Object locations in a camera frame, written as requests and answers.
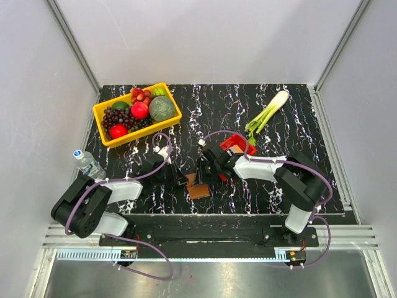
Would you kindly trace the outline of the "brown leather card holder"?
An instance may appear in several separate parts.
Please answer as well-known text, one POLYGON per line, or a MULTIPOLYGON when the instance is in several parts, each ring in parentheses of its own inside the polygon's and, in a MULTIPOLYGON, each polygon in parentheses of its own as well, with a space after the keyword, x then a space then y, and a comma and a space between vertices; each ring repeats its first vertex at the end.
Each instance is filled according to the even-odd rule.
POLYGON ((186 178, 188 182, 186 184, 186 189, 192 200, 201 199, 210 196, 210 191, 207 184, 194 184, 196 174, 188 174, 186 178))

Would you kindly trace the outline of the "red plastic card box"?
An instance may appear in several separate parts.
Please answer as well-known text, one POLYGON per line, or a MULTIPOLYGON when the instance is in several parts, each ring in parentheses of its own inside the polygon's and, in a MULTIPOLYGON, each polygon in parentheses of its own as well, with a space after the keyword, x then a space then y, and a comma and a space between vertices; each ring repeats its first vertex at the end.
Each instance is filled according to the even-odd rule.
MULTIPOLYGON (((245 141, 242 139, 242 137, 240 137, 239 135, 233 134, 231 137, 227 138, 224 142, 222 142, 220 144, 220 147, 224 151, 228 151, 230 148, 232 148, 233 152, 243 153, 244 150, 246 149, 247 145, 246 145, 245 141)), ((248 155, 253 156, 256 153, 256 151, 257 151, 257 149, 249 143, 248 155)), ((220 174, 219 177, 223 181, 226 181, 227 179, 231 179, 231 178, 227 178, 224 174, 220 174)))

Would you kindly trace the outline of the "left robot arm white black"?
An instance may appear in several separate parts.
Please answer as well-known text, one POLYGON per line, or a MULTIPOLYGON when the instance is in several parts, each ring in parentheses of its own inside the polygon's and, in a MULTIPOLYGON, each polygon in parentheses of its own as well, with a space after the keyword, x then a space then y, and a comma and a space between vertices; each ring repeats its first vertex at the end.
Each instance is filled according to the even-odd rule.
POLYGON ((107 212, 109 204, 139 198, 150 186, 186 185, 189 179, 167 158, 158 156, 145 161, 143 175, 137 178, 93 179, 78 176, 51 210, 51 218, 64 226, 69 234, 86 238, 92 233, 112 233, 120 245, 134 239, 134 229, 121 215, 107 212))

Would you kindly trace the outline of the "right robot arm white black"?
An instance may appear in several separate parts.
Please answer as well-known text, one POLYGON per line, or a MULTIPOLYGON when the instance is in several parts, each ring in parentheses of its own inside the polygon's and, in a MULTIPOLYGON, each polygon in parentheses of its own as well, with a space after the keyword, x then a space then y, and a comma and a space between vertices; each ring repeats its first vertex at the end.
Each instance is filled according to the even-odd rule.
POLYGON ((280 187, 291 206, 282 230, 286 244, 295 246, 305 237, 304 229, 314 217, 314 210, 332 187, 320 170, 302 153, 273 158, 249 156, 245 152, 224 150, 220 145, 200 140, 203 157, 198 171, 204 183, 221 178, 259 179, 280 187))

